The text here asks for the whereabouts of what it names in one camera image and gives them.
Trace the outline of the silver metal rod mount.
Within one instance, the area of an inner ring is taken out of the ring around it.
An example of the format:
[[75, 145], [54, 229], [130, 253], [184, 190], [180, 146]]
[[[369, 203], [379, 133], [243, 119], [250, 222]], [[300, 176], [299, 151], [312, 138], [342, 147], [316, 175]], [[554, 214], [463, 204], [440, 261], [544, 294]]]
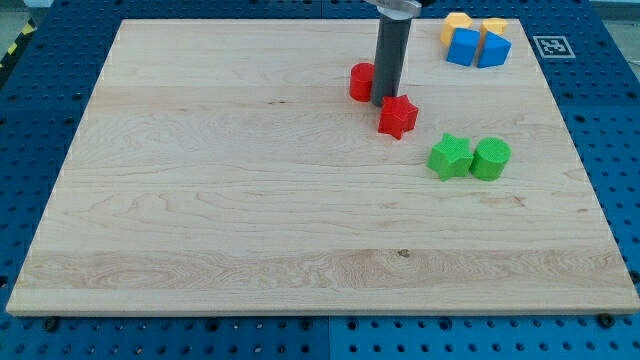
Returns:
[[420, 15], [422, 5], [415, 0], [365, 0], [390, 18], [415, 18]]

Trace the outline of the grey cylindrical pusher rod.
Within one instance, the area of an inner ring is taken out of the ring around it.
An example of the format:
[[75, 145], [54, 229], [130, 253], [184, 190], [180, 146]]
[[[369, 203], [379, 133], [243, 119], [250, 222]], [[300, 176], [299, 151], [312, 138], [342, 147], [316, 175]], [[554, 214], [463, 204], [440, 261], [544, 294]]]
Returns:
[[411, 21], [380, 15], [371, 87], [371, 103], [377, 107], [398, 94]]

